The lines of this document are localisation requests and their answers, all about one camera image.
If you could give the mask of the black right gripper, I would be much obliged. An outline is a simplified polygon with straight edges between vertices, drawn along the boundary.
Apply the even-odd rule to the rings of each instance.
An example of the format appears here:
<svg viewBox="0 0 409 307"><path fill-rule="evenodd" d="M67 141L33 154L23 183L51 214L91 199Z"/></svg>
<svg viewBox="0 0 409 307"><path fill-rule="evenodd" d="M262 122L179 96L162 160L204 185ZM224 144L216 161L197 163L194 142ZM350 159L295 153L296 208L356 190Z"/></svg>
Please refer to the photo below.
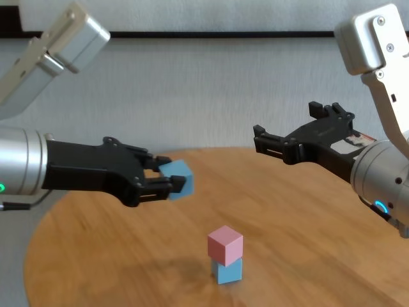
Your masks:
<svg viewBox="0 0 409 307"><path fill-rule="evenodd" d="M260 125L253 126L254 146L259 154L294 165L302 162L318 164L350 182L353 164L365 147L376 140L353 128L355 115L337 102L323 105L308 103L313 122L305 124L286 138L269 134Z"/></svg>

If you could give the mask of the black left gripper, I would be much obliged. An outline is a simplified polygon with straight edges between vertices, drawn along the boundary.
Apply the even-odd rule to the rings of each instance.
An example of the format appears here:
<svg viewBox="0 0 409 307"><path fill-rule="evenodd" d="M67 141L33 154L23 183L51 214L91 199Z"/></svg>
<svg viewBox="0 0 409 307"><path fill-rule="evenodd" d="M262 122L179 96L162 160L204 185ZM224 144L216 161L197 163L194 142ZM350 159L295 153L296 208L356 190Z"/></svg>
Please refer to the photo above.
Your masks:
<svg viewBox="0 0 409 307"><path fill-rule="evenodd" d="M183 176L144 181L144 169L158 173L160 166L171 162L170 157L154 156L146 148L126 145L112 137L104 137L101 145L48 141L42 189L104 192L127 207L136 207L182 192L187 182Z"/></svg>

